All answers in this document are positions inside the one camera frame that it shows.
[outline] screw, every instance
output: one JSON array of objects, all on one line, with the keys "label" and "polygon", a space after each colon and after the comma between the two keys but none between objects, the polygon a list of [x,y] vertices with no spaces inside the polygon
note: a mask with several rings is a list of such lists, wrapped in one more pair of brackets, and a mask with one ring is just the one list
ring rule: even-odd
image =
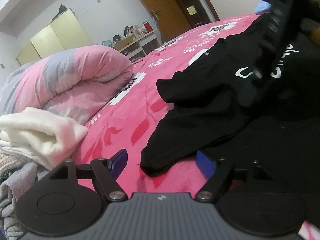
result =
[{"label": "screw", "polygon": [[212,193],[209,191],[201,191],[197,194],[197,197],[202,200],[208,200],[208,199],[212,198]]},{"label": "screw", "polygon": [[121,200],[125,197],[125,193],[122,191],[113,191],[109,194],[109,197],[114,200]]}]

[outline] pink bedsheet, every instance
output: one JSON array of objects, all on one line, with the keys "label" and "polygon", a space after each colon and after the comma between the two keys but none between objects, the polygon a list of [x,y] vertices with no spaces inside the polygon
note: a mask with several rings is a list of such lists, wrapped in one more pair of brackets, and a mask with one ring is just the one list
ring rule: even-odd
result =
[{"label": "pink bedsheet", "polygon": [[[190,192],[194,195],[206,182],[194,158],[177,163],[155,178],[149,178],[140,169],[141,150],[159,120],[172,108],[160,98],[156,81],[171,79],[176,71],[183,71],[219,38],[243,32],[256,18],[257,15],[246,15],[203,25],[134,64],[135,79],[87,123],[90,130],[74,154],[76,163],[110,158],[124,148],[128,151],[128,165],[117,182],[128,196],[133,192]],[[93,188],[90,181],[80,183]]]}]

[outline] folded comforter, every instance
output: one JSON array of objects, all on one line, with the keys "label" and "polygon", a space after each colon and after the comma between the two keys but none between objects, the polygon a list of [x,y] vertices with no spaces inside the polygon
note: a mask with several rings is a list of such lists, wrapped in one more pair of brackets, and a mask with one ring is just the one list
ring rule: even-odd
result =
[{"label": "folded comforter", "polygon": [[129,82],[133,67],[120,52],[87,46],[25,64],[0,88],[0,115],[31,106],[85,124]]}]

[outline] red thermos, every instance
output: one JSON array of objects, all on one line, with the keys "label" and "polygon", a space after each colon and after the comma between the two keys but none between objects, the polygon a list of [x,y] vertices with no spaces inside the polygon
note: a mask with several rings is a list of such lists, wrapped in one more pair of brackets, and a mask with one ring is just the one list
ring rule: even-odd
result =
[{"label": "red thermos", "polygon": [[153,29],[152,29],[152,27],[151,27],[150,23],[148,23],[147,21],[145,21],[145,22],[143,23],[143,25],[144,25],[144,26],[145,26],[145,28],[147,29],[147,33],[149,33],[149,32],[151,32],[151,31],[153,31]]}]

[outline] wooden door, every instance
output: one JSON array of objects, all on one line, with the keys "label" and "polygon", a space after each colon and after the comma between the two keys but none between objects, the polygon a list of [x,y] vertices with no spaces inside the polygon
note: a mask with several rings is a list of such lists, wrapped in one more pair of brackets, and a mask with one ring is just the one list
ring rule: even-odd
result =
[{"label": "wooden door", "polygon": [[191,29],[176,0],[141,0],[167,41]]}]

